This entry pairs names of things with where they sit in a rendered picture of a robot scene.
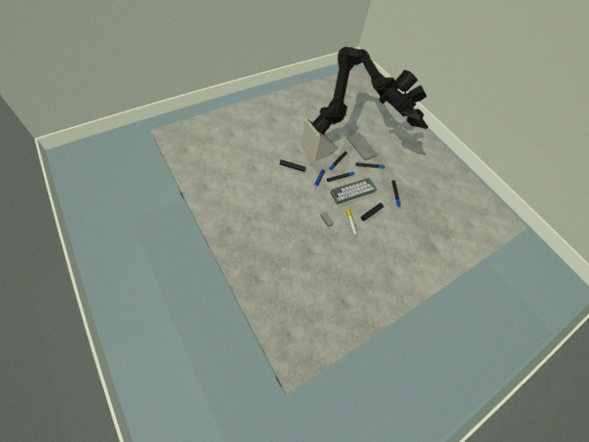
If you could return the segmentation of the blue stylus with grey tip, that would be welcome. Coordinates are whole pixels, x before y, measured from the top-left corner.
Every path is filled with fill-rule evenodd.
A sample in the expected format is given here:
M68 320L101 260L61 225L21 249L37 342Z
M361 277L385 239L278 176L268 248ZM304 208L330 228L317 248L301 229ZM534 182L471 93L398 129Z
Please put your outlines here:
M317 180L316 180L316 182L315 182L315 185L316 185L316 186L318 186L318 185L319 185L319 182L320 182L320 180L321 180L321 178L322 178L322 176L323 176L324 172L325 172L325 170L324 170L324 169L322 169L322 170L320 171L320 173L319 173L319 175L318 175L318 178L317 178ZM316 188L316 186L315 186L315 188ZM314 190L315 190L315 188L314 188Z

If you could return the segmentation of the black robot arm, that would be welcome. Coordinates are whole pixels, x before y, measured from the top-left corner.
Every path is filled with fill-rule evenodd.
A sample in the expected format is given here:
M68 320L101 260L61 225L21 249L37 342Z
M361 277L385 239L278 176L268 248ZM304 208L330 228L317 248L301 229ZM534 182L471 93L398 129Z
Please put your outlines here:
M321 108L320 115L314 122L311 122L315 128L324 134L331 126L342 122L347 116L348 106L344 104L345 89L347 86L350 70L355 64L363 64L371 76L373 88L380 95L380 101L392 104L393 99L401 94L408 94L413 100L415 107L418 101L427 97L422 86L417 86L410 92L406 93L414 84L417 83L417 77L408 70L404 70L396 79L393 77L384 77L376 68L370 54L365 49L356 49L353 47L343 47L338 52L339 71L337 75L337 85L335 88L334 98L328 107Z

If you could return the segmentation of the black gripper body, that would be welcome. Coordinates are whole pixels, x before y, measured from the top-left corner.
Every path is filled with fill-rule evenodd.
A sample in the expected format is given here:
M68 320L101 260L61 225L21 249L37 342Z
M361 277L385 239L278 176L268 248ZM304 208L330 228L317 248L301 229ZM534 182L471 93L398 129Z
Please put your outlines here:
M406 104L406 102L410 99L410 96L408 94L398 94L392 101L392 106L399 111L400 109L403 108L403 106ZM417 109L416 112L420 115L422 112ZM407 118L407 121L409 123L411 123L414 119L409 117Z

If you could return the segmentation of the keyboard with white letter keys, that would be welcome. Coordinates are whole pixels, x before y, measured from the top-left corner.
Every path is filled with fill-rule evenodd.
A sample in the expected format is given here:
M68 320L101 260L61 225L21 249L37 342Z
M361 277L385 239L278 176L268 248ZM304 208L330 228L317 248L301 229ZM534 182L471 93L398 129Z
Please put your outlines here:
M352 199L364 196L376 191L376 186L369 178L358 180L340 187L331 189L330 194L336 204L341 204Z

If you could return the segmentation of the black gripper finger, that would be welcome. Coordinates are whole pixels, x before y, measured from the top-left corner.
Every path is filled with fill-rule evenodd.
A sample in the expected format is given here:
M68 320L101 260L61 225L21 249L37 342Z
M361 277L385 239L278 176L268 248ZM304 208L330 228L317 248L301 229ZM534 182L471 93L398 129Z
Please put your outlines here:
M416 110L413 108L413 100L409 99L406 104L403 106L402 109L399 110L399 112L403 115L409 116L415 120L420 120L421 117L419 116L419 114L416 112Z
M422 118L423 118L423 116L424 116L424 115L423 115L423 113L421 113L419 116L421 117L421 119L420 119L420 120L415 120L415 119L414 119L414 120L411 122L411 125L412 125L412 126L421 127L421 128L424 128L424 129L427 129L429 126L428 126L428 125L427 125L427 123L426 123L426 122L425 122L425 121L422 119Z

